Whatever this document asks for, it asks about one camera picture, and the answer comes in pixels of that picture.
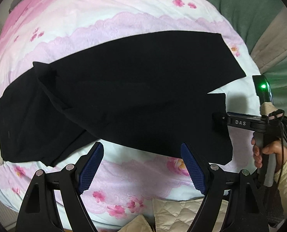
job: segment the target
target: textured blue pad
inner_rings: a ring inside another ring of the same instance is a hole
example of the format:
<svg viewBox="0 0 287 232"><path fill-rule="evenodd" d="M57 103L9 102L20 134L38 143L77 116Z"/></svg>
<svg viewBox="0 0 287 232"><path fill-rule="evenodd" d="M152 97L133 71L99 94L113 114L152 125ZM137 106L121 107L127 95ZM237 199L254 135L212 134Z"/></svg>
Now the textured blue pad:
<svg viewBox="0 0 287 232"><path fill-rule="evenodd" d="M205 175L185 143L181 145L181 157L190 174L194 187L204 194L206 192Z"/></svg>
<svg viewBox="0 0 287 232"><path fill-rule="evenodd" d="M89 161L85 164L79 176L78 191L80 194L82 194L85 190L89 189L103 157L104 147L103 144L100 143L90 157Z"/></svg>

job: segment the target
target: hand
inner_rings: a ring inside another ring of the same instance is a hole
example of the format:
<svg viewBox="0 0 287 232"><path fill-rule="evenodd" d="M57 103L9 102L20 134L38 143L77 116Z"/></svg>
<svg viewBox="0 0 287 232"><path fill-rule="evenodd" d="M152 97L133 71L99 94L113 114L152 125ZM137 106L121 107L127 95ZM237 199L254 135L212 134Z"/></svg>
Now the hand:
<svg viewBox="0 0 287 232"><path fill-rule="evenodd" d="M251 144L253 145L253 158L254 158L254 164L257 168L261 168L263 166L262 164L262 154L276 154L276 159L277 159L277 165L276 165L276 170L275 172L278 172L281 169L281 163L282 163L282 146L281 146L281 141L276 140L266 147L264 147L262 150L259 149L257 145L255 145L255 139L252 138ZM284 147L284 160L283 163L287 161L287 147Z"/></svg>

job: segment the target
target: pink floral bedsheet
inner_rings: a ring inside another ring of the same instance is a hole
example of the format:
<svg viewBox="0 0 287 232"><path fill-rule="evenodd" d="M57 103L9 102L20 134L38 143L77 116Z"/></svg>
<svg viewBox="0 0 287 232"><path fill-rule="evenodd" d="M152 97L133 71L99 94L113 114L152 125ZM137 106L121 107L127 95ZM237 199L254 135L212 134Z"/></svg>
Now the pink floral bedsheet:
<svg viewBox="0 0 287 232"><path fill-rule="evenodd" d="M32 67L33 61L50 63L113 39L167 30L222 34L247 77L212 93L226 93L228 111L259 114L251 77L259 71L241 37L205 0L24 0L9 15L0 37L0 97L12 81ZM184 43L172 39L172 44ZM235 128L229 131L233 160L222 168L254 171L252 132ZM201 196L181 159L101 142L104 159L90 189L82 195L99 231L118 230L140 213L152 222L154 197L189 200ZM19 211L36 170L60 170L68 163L75 163L91 146L78 150L56 168L40 162L5 162L0 166L0 200ZM58 192L56 199L62 223L70 229Z"/></svg>

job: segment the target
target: folded black fabric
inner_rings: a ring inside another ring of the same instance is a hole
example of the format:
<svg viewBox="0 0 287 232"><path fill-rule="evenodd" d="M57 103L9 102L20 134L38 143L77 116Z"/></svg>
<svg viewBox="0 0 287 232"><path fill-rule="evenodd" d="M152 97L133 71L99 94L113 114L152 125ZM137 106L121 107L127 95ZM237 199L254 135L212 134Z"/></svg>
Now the folded black fabric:
<svg viewBox="0 0 287 232"><path fill-rule="evenodd" d="M34 68L0 98L0 148L3 160L41 161L55 166L96 138L58 112L37 82Z"/></svg>
<svg viewBox="0 0 287 232"><path fill-rule="evenodd" d="M173 157L189 141L209 162L232 159L212 125L225 96L206 94L245 73L219 34L136 35L34 68L56 109L97 138Z"/></svg>

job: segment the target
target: person's arm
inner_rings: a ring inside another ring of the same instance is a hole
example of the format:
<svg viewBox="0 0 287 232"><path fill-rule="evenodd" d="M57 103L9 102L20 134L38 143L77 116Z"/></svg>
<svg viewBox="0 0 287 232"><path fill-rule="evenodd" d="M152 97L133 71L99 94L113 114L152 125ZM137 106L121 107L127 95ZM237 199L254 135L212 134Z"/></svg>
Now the person's arm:
<svg viewBox="0 0 287 232"><path fill-rule="evenodd" d="M263 166L262 164L262 155L260 152L260 149L255 145L254 139L251 141L253 147L253 157L255 161L255 166L257 168L261 168ZM276 173L275 173L275 181L278 182L280 172L281 172L281 165L282 165L282 147L280 141L274 141L268 146L264 147L262 149L262 153L264 154L276 154L277 159L277 166L276 166ZM287 218L287 147L284 146L284 163L283 163L283 169L282 174L280 178L280 183L278 190L280 192L281 197L281 203L284 210L284 216Z"/></svg>

